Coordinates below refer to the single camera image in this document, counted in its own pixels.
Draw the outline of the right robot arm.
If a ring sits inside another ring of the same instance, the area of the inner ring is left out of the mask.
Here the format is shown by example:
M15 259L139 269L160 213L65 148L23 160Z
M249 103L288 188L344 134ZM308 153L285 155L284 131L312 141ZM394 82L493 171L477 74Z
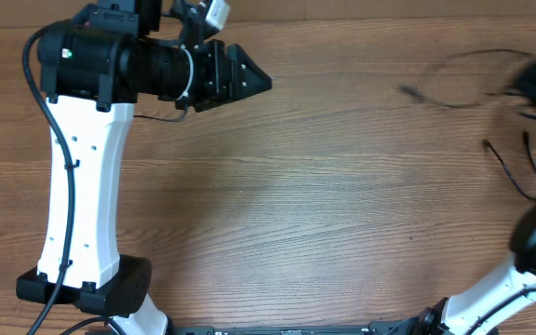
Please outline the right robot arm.
M527 64L507 88L536 111L536 60ZM496 268L466 291L446 297L419 315L386 328L368 325L372 334L495 334L512 316L536 303L536 197L517 222L509 254Z

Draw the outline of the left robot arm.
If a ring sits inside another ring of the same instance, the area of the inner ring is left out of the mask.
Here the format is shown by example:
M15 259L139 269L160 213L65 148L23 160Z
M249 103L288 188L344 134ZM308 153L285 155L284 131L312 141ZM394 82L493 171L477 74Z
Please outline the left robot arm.
M204 112L267 91L271 77L239 45L218 39L223 0L177 1L174 40L155 37L158 1L99 1L26 42L41 71L28 86L51 131L47 237L17 296L45 311L71 304L113 334L168 334L170 318L149 294L152 265L118 250L122 155L139 95Z

